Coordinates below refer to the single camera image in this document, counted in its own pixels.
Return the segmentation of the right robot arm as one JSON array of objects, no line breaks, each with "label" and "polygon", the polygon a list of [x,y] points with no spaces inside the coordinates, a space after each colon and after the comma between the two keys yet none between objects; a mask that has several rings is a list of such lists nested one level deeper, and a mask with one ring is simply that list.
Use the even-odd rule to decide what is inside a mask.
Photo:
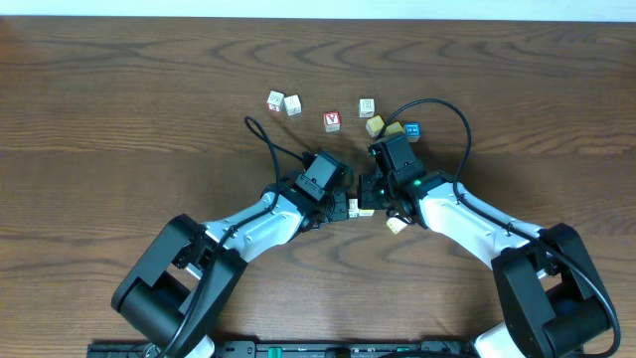
[{"label": "right robot arm", "polygon": [[443,235],[494,276],[504,320],[473,341],[479,357],[582,357],[583,346],[612,331],[617,314],[578,232],[519,221],[479,200],[456,179],[426,171],[402,133],[368,147],[376,171],[360,177],[359,205],[384,209],[397,232],[419,225]]}]

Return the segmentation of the white ladybug block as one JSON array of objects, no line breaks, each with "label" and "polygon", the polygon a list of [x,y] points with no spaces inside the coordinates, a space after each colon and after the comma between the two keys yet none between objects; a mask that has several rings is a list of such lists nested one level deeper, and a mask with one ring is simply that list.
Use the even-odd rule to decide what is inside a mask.
[{"label": "white ladybug block", "polygon": [[386,224],[392,233],[397,235],[409,225],[409,222],[399,217],[389,217]]}]

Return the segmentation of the yellow block letter O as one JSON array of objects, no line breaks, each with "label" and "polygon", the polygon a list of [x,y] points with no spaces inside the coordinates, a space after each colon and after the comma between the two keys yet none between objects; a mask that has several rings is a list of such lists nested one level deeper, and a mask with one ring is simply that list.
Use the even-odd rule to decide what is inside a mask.
[{"label": "yellow block letter O", "polygon": [[360,209],[358,211],[359,217],[371,217],[375,214],[375,210],[372,209]]}]

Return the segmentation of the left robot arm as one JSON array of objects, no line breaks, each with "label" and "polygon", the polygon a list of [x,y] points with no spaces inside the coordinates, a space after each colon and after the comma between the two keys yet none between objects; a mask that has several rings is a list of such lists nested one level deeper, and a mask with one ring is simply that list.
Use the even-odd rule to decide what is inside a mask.
[{"label": "left robot arm", "polygon": [[252,206],[199,223],[169,221],[115,290],[112,308],[160,357],[211,357],[208,332],[247,265],[301,233],[348,215],[352,170],[326,151],[279,176]]}]

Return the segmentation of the white block green side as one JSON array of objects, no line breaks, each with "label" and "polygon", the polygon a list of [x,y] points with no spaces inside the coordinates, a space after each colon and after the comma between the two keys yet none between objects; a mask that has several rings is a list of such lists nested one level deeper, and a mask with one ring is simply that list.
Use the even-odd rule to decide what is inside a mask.
[{"label": "white block green side", "polygon": [[356,218],[359,216],[358,200],[352,198],[348,200],[348,217]]}]

